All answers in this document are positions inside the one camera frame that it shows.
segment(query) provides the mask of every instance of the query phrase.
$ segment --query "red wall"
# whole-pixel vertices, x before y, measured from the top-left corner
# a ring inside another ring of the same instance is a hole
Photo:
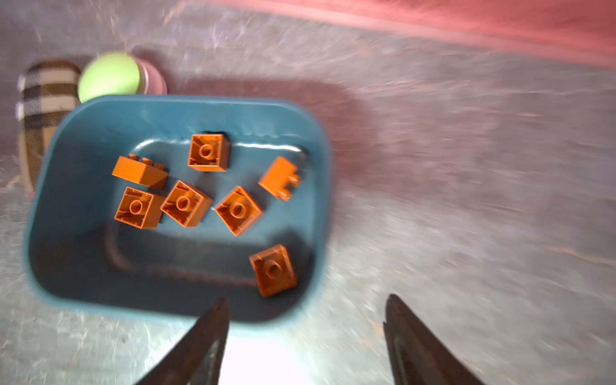
[[[214,0],[616,68],[616,0]]]

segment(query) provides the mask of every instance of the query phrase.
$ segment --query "green ball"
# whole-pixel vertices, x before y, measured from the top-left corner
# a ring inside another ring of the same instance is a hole
[[[103,95],[136,94],[141,71],[135,59],[122,52],[109,52],[87,65],[77,93],[82,103]]]

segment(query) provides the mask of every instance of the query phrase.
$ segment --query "plastic tray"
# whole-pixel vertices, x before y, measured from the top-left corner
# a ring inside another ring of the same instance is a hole
[[[191,136],[202,132],[229,138],[227,172],[187,166]],[[129,153],[165,166],[169,177],[162,192],[111,175],[118,157]],[[289,202],[257,184],[278,156],[301,170],[301,185]],[[24,233],[23,264],[35,289],[56,305],[197,317],[226,297],[238,322],[289,315],[312,296],[323,271],[331,165],[323,130],[290,103],[96,98],[71,112],[51,143]],[[198,227],[185,229],[166,215],[154,230],[114,221],[127,186],[167,195],[178,179],[214,200]],[[214,212],[236,185],[264,210],[240,237]],[[298,285],[262,298],[249,257],[279,243],[289,251]]]

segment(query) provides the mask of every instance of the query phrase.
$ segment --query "lego brick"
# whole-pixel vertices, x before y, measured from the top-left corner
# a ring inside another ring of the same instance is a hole
[[[259,185],[278,200],[288,201],[291,188],[299,186],[298,167],[279,156],[259,181]]]
[[[188,166],[197,171],[225,172],[229,165],[229,141],[223,134],[192,136]]]
[[[216,212],[237,237],[261,216],[262,211],[246,190],[237,186],[216,206]]]
[[[251,256],[250,263],[263,297],[271,297],[298,284],[289,255],[282,245]]]
[[[162,164],[154,163],[147,158],[139,160],[139,157],[133,154],[129,154],[127,158],[125,156],[119,157],[112,174],[129,182],[158,190],[164,187],[169,176]]]
[[[115,219],[138,229],[155,229],[163,215],[160,209],[163,201],[161,195],[126,187]]]
[[[197,227],[211,205],[212,198],[179,180],[164,200],[161,209],[180,225]]]

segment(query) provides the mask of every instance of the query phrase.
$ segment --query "lego stud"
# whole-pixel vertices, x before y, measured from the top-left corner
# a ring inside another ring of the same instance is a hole
[[[179,211],[190,211],[195,207],[195,199],[186,195],[179,197],[176,201],[176,207]]]
[[[112,175],[158,190],[164,187],[169,176],[162,164],[154,163],[147,158],[139,159],[135,154],[119,157]]]
[[[197,171],[225,172],[229,165],[229,140],[223,134],[195,134],[190,141],[188,166]]]
[[[263,297],[271,297],[298,284],[289,255],[283,245],[261,251],[250,257],[257,287]]]
[[[203,158],[203,159],[214,159],[215,158],[215,154],[214,154],[214,147],[212,147],[212,145],[210,144],[204,144],[199,148],[199,155]]]
[[[128,210],[132,215],[143,215],[147,210],[147,207],[140,200],[132,201],[131,205],[128,206]]]
[[[212,198],[195,186],[179,180],[165,198],[161,209],[180,225],[197,227],[211,205]]]
[[[293,195],[291,188],[297,188],[300,180],[297,174],[298,167],[284,159],[276,158],[265,175],[259,181],[259,185],[281,201],[288,201]]]
[[[216,213],[236,237],[261,216],[261,208],[240,186],[235,187],[217,206]]]
[[[278,276],[280,276],[280,274],[282,273],[282,269],[280,268],[280,265],[277,264],[275,261],[268,259],[264,264],[263,264],[263,268],[265,270],[265,274],[271,279],[271,280],[275,280],[276,278],[278,278]]]
[[[244,206],[240,202],[231,203],[229,211],[234,218],[243,219],[246,217],[246,206]]]
[[[163,215],[160,208],[163,201],[160,195],[126,187],[115,219],[138,229],[155,229]]]

